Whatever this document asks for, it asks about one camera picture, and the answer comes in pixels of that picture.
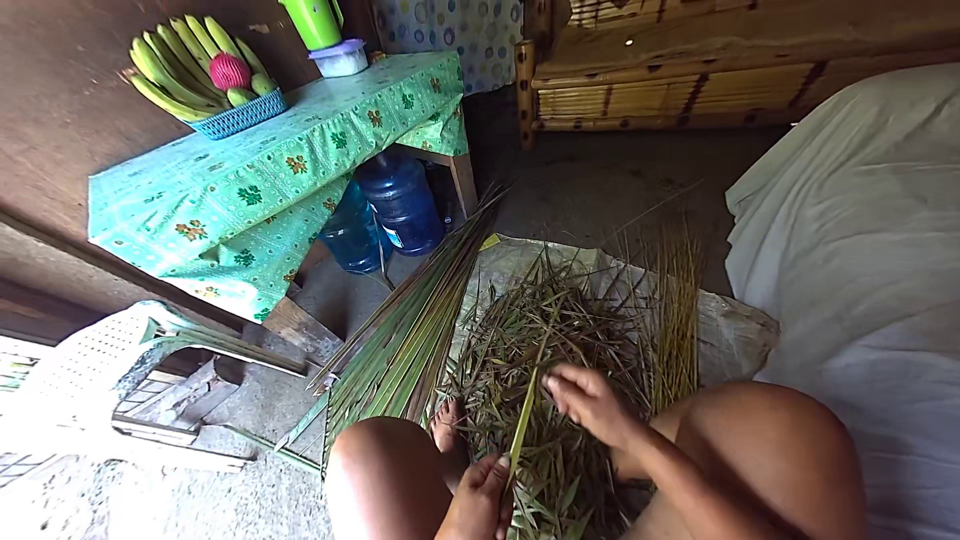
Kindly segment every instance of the green floral tablecloth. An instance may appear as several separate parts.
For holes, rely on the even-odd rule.
[[[354,168],[394,142],[468,151],[456,53],[396,55],[286,94],[224,140],[192,134],[90,177],[89,241],[252,321],[283,298]]]

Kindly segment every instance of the banana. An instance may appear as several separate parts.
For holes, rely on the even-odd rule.
[[[190,30],[193,32],[193,35],[197,37],[197,41],[204,47],[206,55],[213,58],[220,54],[220,47],[213,42],[213,39],[210,39],[210,35],[206,32],[204,25],[197,20],[197,17],[193,15],[186,15],[187,26],[190,27]]]
[[[206,30],[210,32],[210,37],[213,37],[213,40],[217,42],[217,46],[220,47],[221,51],[243,60],[240,51],[237,50],[236,45],[233,44],[233,40],[230,39],[230,35],[227,34],[224,27],[220,26],[220,23],[213,17],[206,16],[204,17],[204,24],[206,24]]]
[[[154,49],[154,52],[156,53],[156,57],[160,60],[160,63],[163,64],[163,69],[166,69],[167,73],[173,75],[174,77],[177,77],[177,72],[174,70],[174,66],[169,62],[167,58],[163,56],[163,53],[160,51],[160,49],[157,48],[157,43],[156,43],[157,40],[154,40],[154,35],[144,30],[143,40],[146,41],[148,45],[150,45],[151,49]]]
[[[140,59],[140,56],[136,54],[136,51],[133,49],[130,50],[130,60],[133,61],[133,65],[136,66],[136,70],[140,72],[141,75],[150,79],[151,83],[156,83],[151,77],[153,76],[149,69],[147,69],[147,64],[143,63],[143,60]]]
[[[183,45],[183,41],[180,40],[180,36],[178,36],[176,32],[169,27],[158,24],[156,25],[156,34],[167,44],[167,48],[177,57],[180,65],[186,68],[190,75],[208,90],[209,93],[221,99],[226,96],[223,91],[213,85],[213,81],[210,81],[210,76],[200,67],[196,59],[190,55],[190,51],[186,50],[186,46]]]
[[[230,100],[230,104],[234,107],[240,107],[256,99],[256,94],[246,88],[231,88],[227,90],[227,99]]]
[[[199,122],[200,120],[209,118],[213,115],[205,110],[192,109],[183,103],[172,99],[142,75],[131,76],[130,82],[137,90],[140,91],[141,94],[144,95],[144,97],[154,102],[154,105],[166,110],[184,122]]]
[[[160,36],[144,31],[143,40],[146,41],[152,49],[154,49],[156,57],[160,59],[160,63],[163,64],[163,67],[167,70],[167,73],[172,75],[178,83],[186,87],[188,90],[193,91],[193,93],[206,99],[210,103],[217,105],[224,104],[223,100],[221,100],[219,96],[208,91],[206,86],[198,83],[197,80],[187,72],[186,68],[183,67],[183,64],[177,60],[177,57],[174,55],[173,51],[170,50],[170,47],[167,47],[166,41],[160,38]]]
[[[276,90],[276,83],[263,73],[254,73],[250,78],[250,86],[256,95],[265,96]]]
[[[139,69],[147,79],[150,79],[156,85],[170,92],[170,95],[174,98],[190,106],[210,107],[214,105],[212,100],[198,95],[193,90],[190,90],[178,82],[177,79],[174,79],[173,75],[168,73],[163,67],[154,49],[150,48],[150,45],[148,45],[142,37],[135,37],[133,39],[133,51],[135,53],[133,62],[136,68]]]
[[[190,56],[197,61],[197,64],[204,70],[204,73],[206,73],[207,77],[209,77],[210,56],[206,53],[200,42],[197,41],[197,37],[194,36],[193,32],[190,31],[189,25],[180,19],[172,18],[170,19],[170,26],[174,27],[174,30],[177,32],[177,36],[180,36],[180,40],[183,41],[183,45],[188,51],[190,51]]]
[[[243,59],[247,61],[247,65],[250,67],[250,71],[253,73],[262,73],[267,75],[267,69],[263,67],[263,64],[260,63],[260,59],[256,57],[253,53],[253,50],[250,48],[243,39],[236,37],[237,47],[243,52]]]

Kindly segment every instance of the green plastic pitcher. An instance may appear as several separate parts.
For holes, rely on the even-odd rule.
[[[340,13],[337,0],[277,0],[294,21],[300,38],[311,51],[332,47],[343,40],[340,28],[344,25],[344,15]]]

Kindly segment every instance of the bamboo furniture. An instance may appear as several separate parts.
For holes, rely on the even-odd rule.
[[[960,61],[960,3],[527,0],[520,142],[536,132],[799,121],[873,75]]]

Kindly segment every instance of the polka dot curtain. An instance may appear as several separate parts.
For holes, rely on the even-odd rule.
[[[456,51],[466,95],[514,81],[519,0],[373,0],[373,8],[385,53]]]

